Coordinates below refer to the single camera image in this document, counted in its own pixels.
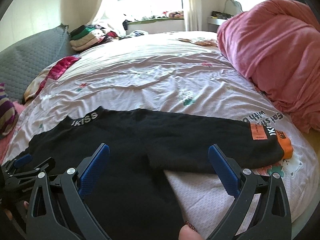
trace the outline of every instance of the pink comforter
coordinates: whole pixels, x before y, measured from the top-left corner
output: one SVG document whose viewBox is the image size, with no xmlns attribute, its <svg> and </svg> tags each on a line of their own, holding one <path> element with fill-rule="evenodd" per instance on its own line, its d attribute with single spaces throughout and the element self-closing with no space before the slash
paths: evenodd
<svg viewBox="0 0 320 240">
<path fill-rule="evenodd" d="M 226 21 L 219 49 L 303 132 L 320 130 L 320 24 L 293 0 L 267 0 Z"/>
</svg>

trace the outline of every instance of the blue gripper pad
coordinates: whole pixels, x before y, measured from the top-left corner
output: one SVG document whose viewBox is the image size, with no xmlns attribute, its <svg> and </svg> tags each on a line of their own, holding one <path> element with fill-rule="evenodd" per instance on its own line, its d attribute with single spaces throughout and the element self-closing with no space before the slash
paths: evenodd
<svg viewBox="0 0 320 240">
<path fill-rule="evenodd" d="M 78 189 L 78 193 L 82 199 L 91 194 L 101 173 L 104 171 L 109 160 L 109 156 L 109 147 L 108 145 L 104 145 L 82 174 Z"/>
<path fill-rule="evenodd" d="M 30 163 L 32 161 L 33 157 L 30 154 L 24 155 L 21 158 L 15 160 L 13 163 L 13 166 L 18 169 L 23 167 L 24 165 Z"/>
<path fill-rule="evenodd" d="M 219 176 L 228 195 L 237 198 L 240 194 L 240 181 L 237 175 L 215 146 L 210 146 L 208 155 L 209 161 Z"/>
</svg>

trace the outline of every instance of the finger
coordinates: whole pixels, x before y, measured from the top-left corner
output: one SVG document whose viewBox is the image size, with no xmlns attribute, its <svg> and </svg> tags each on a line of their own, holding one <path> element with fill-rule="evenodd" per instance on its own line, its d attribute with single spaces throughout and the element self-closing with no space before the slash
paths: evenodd
<svg viewBox="0 0 320 240">
<path fill-rule="evenodd" d="M 181 228 L 179 240 L 204 240 L 201 235 L 193 231 L 188 225 Z"/>
<path fill-rule="evenodd" d="M 24 208 L 25 208 L 26 210 L 28 210 L 28 208 L 29 208 L 29 203 L 28 203 L 27 201 L 25 201 L 25 202 L 23 203 L 23 206 L 24 206 Z"/>
<path fill-rule="evenodd" d="M 9 220 L 12 220 L 13 216 L 11 214 L 11 212 L 7 209 L 4 209 L 4 212 L 6 213 L 7 217 L 9 218 Z"/>
</svg>

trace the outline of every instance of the windowsill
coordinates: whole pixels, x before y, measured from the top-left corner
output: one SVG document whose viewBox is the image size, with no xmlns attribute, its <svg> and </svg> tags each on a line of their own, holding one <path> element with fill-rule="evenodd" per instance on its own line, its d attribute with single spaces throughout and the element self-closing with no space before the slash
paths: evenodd
<svg viewBox="0 0 320 240">
<path fill-rule="evenodd" d="M 184 20 L 184 19 L 183 18 L 182 19 L 181 18 L 155 18 L 155 19 L 130 22 L 128 23 L 128 25 L 146 24 L 146 23 L 162 22 L 162 21 L 168 21 L 168 20 Z"/>
</svg>

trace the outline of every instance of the human hand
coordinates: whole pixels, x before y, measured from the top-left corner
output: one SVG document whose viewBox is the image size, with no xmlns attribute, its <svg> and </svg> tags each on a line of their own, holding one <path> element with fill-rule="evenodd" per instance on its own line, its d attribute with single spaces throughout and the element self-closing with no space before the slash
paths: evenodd
<svg viewBox="0 0 320 240">
<path fill-rule="evenodd" d="M 25 208 L 26 210 L 28 210 L 29 203 L 28 203 L 27 201 L 25 201 L 25 202 L 23 203 L 23 206 L 24 206 L 24 208 Z M 4 209 L 4 212 L 5 212 L 5 214 L 7 215 L 7 217 L 9 218 L 9 220 L 12 220 L 12 219 L 13 219 L 10 210 Z"/>
<path fill-rule="evenodd" d="M 179 240 L 204 240 L 201 235 L 197 232 L 195 227 L 187 222 L 185 226 L 183 226 L 179 233 Z"/>
</svg>

